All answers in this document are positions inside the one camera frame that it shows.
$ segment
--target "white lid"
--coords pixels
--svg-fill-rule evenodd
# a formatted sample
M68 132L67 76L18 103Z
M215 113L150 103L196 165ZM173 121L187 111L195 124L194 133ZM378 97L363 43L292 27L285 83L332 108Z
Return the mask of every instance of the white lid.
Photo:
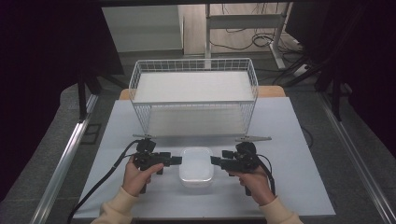
M179 176L187 188L204 188L211 184L214 167L210 162L212 150L208 147L186 147L181 152L183 162L179 165Z

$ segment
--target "white wire basket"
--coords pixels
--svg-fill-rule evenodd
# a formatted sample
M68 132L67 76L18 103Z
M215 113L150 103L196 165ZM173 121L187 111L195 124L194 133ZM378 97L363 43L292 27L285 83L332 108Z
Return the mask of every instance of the white wire basket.
M138 61L129 94L144 134L246 135L258 82L250 59Z

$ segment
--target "human hand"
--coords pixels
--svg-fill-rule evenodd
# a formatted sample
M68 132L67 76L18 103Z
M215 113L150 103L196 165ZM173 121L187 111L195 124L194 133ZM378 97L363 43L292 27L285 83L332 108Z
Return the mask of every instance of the human hand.
M160 171L163 164L159 163L149 167L145 171L140 171L133 163L134 157L130 157L125 166L122 188L132 196L139 196L140 190L151 181L151 175Z
M260 166L252 174L234 171L227 172L230 175L239 177L240 184L251 191L251 197L259 206L266 205L275 199L276 196L272 193L268 185L267 175Z

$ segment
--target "white tabletop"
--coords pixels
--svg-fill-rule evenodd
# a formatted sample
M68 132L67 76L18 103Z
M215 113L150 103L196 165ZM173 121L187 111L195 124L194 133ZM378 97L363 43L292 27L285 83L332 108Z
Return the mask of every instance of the white tabletop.
M142 133L130 101L117 101L99 147L81 198L103 177L125 147ZM273 140L256 142L258 152L273 165L276 194L283 204L300 216L335 215L299 122L287 97L260 98L250 123L250 135L271 136ZM214 156L235 150L232 138L154 139L155 151L178 156L184 147L210 147ZM97 217L102 202L115 196L122 183L125 159L114 174L77 211L75 218ZM187 189L178 177L178 167L165 167L163 175L154 175L147 193L140 195L133 208L134 218L246 218L262 217L257 204L245 195L237 177L229 177L215 167L213 183L205 189Z

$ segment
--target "sleeve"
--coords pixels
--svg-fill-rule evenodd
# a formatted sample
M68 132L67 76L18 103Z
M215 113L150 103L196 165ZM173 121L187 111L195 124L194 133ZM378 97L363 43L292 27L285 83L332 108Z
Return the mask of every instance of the sleeve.
M92 224L130 224L132 221L131 209L137 199L120 188L112 200L102 204L100 216Z
M268 224L302 224L297 213L291 212L276 197L271 203L261 206Z

